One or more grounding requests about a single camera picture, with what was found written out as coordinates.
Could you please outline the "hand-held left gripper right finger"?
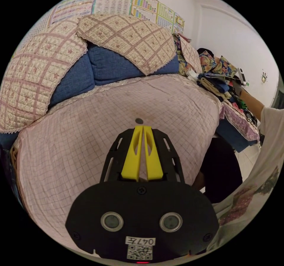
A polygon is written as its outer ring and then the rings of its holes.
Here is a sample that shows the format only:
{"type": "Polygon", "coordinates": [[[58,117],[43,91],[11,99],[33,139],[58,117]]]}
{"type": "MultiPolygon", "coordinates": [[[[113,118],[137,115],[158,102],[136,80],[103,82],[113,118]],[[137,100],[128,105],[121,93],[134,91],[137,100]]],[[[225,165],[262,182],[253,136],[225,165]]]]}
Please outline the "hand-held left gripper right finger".
{"type": "Polygon", "coordinates": [[[162,166],[160,163],[153,130],[150,126],[143,127],[145,142],[146,171],[148,180],[161,180],[163,178],[162,166]]]}

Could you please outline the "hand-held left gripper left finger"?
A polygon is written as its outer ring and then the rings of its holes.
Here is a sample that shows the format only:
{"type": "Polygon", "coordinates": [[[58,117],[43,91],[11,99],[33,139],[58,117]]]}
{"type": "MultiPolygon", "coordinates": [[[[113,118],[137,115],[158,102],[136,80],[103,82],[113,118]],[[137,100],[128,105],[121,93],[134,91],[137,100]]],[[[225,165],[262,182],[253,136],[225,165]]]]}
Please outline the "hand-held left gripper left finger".
{"type": "Polygon", "coordinates": [[[124,180],[138,180],[141,163],[143,126],[134,128],[121,176],[124,180]]]}

